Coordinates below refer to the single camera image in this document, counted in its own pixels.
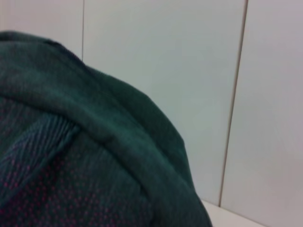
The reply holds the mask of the dark teal insulated bag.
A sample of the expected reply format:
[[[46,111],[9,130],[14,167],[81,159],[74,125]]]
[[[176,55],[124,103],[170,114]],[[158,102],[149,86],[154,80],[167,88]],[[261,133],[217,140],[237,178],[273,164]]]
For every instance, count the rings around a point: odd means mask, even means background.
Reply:
[[[0,227],[213,227],[185,144],[136,88],[0,32]]]

